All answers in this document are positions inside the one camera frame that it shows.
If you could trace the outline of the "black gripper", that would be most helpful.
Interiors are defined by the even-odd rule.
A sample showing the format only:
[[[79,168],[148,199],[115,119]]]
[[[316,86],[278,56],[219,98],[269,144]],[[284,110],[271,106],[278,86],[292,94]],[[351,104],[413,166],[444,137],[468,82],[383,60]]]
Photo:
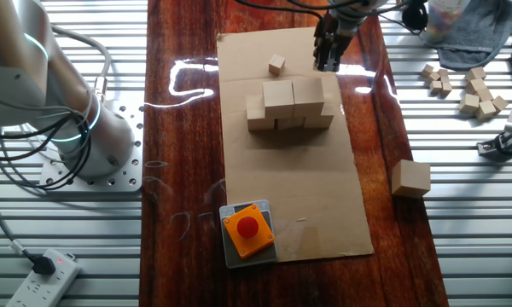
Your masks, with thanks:
[[[314,49],[312,54],[314,57],[314,68],[318,69],[320,45],[322,41],[322,47],[327,49],[324,50],[321,55],[321,70],[323,72],[338,72],[340,69],[341,57],[343,56],[345,49],[349,46],[357,30],[357,18],[341,15],[325,15],[323,17],[323,24],[318,23],[316,25],[313,35]]]

